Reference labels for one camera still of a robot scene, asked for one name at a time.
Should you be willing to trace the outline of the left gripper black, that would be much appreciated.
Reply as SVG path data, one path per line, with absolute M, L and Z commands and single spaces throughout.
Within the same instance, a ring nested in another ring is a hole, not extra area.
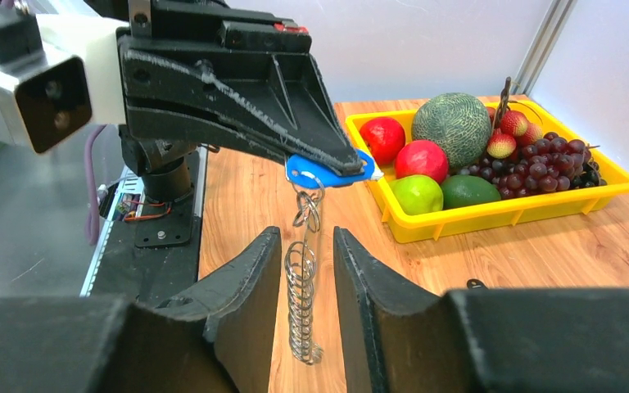
M 120 38 L 126 124 L 134 138 L 206 143 L 279 163 L 298 155 L 339 175 L 362 170 L 307 53 L 306 27 L 225 1 L 86 4 L 128 21 L 133 36 L 192 42 Z

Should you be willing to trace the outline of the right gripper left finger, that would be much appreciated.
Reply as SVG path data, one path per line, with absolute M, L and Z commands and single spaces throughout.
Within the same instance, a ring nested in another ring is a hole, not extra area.
M 270 226 L 157 307 L 0 298 L 0 392 L 266 392 L 281 257 Z

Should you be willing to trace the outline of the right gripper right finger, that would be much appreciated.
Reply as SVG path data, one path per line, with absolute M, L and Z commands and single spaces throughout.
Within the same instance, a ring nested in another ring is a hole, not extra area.
M 629 288 L 436 295 L 339 227 L 333 265 L 350 392 L 629 392 Z

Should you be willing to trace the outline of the clear keyring holder with rings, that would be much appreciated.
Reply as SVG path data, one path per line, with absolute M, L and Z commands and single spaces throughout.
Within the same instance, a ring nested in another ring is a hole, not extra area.
M 322 224 L 320 203 L 324 199 L 324 189 L 295 190 L 297 212 L 292 225 L 300 237 L 290 243 L 283 259 L 287 280 L 288 342 L 294 358 L 303 364 L 315 365 L 323 354 L 314 341 L 314 300 Z

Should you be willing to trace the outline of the blue key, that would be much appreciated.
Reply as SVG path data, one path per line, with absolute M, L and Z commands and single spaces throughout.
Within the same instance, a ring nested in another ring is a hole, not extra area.
M 362 161 L 362 172 L 355 175 L 335 174 L 329 168 L 317 164 L 303 156 L 293 155 L 286 160 L 285 172 L 289 182 L 306 189 L 327 187 L 348 187 L 354 183 L 377 181 L 384 173 L 377 167 L 373 158 L 361 149 L 356 150 Z

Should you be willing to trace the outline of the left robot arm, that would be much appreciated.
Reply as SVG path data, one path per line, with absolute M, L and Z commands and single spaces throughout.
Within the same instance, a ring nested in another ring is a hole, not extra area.
M 314 165 L 305 179 L 340 187 L 364 173 L 311 54 L 310 31 L 268 12 L 223 1 L 93 1 L 126 22 L 115 32 L 125 118 L 125 164 L 152 197 L 183 197 L 170 175 L 200 145 L 286 165 Z

